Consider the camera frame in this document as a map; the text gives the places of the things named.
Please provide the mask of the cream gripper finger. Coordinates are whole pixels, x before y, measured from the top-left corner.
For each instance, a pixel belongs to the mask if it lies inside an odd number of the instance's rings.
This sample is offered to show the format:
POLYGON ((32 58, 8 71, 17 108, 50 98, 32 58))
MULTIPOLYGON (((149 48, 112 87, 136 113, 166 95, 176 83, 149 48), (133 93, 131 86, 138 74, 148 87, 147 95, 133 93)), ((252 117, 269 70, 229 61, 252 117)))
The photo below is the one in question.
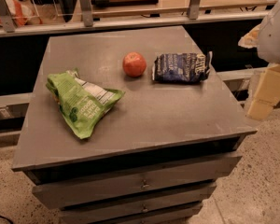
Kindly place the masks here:
POLYGON ((280 64, 273 63, 259 76, 246 115, 254 120, 264 120, 280 102, 280 64))
POLYGON ((255 48, 259 43, 259 28, 260 25, 257 25, 253 29, 251 29, 247 34, 242 36, 238 42, 238 45, 246 49, 255 48))

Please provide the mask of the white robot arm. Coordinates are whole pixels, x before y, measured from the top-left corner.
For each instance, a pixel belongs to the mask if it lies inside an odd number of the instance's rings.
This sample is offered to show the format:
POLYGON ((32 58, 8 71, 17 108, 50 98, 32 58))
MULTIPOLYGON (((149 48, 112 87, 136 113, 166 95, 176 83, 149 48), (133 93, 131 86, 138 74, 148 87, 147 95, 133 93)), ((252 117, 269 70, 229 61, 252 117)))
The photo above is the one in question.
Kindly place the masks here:
POLYGON ((252 91, 251 105, 246 113, 251 119, 264 120, 280 101, 280 0, 260 25, 240 38, 238 45, 256 48, 258 56, 269 63, 252 91))

